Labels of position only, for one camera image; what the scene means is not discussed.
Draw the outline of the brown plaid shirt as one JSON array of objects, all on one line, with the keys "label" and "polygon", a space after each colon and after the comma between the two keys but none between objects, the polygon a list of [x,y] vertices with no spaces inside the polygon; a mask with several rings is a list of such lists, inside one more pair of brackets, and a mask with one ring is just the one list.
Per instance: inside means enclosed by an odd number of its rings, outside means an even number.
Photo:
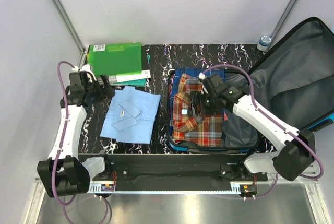
[{"label": "brown plaid shirt", "polygon": [[201,92],[202,83],[188,74],[180,78],[173,99],[173,132],[176,143],[190,142],[202,147],[219,147],[222,143],[224,114],[201,115],[201,107],[194,105],[191,95]]}]

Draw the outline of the blue plaid shirt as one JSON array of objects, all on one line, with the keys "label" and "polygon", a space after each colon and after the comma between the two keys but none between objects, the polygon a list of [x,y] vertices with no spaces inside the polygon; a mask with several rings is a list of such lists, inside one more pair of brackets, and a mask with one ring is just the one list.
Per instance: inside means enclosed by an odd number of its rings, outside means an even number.
[{"label": "blue plaid shirt", "polygon": [[[190,75],[191,77],[198,77],[198,75],[200,73],[202,73],[203,71],[205,71],[204,68],[177,68],[175,70],[175,74],[172,77],[172,84],[171,84],[171,88],[170,88],[170,96],[174,96],[175,94],[178,93],[178,86],[180,83],[180,79],[181,79],[181,75],[182,74],[187,74]],[[219,76],[221,77],[221,79],[223,81],[226,81],[225,78],[225,71],[222,69],[212,69],[208,72],[205,73],[206,76],[210,76],[212,74],[219,74]]]}]

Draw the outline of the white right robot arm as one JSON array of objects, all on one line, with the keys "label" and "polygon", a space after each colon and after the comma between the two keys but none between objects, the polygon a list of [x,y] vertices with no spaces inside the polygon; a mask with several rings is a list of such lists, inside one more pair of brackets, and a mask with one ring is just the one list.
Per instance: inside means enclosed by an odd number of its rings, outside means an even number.
[{"label": "white right robot arm", "polygon": [[298,130],[277,118],[254,99],[254,90],[233,87],[218,74],[199,74],[202,90],[195,100],[202,115],[214,115],[225,109],[240,117],[265,136],[276,151],[251,154],[237,167],[238,177],[249,180],[255,173],[276,172],[294,181],[315,160],[315,137],[305,129]]}]

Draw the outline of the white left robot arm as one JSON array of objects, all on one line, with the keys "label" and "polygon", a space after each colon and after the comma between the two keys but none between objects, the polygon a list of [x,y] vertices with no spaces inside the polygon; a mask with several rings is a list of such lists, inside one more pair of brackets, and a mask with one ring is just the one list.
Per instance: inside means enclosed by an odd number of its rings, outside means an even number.
[{"label": "white left robot arm", "polygon": [[107,155],[88,158],[84,162],[78,158],[81,130],[88,109],[115,94],[106,76],[102,80],[103,87],[87,70],[69,74],[70,84],[60,100],[61,123],[54,146],[48,158],[37,165],[38,175],[50,198],[87,193],[95,177],[107,180],[112,176],[113,168]]}]

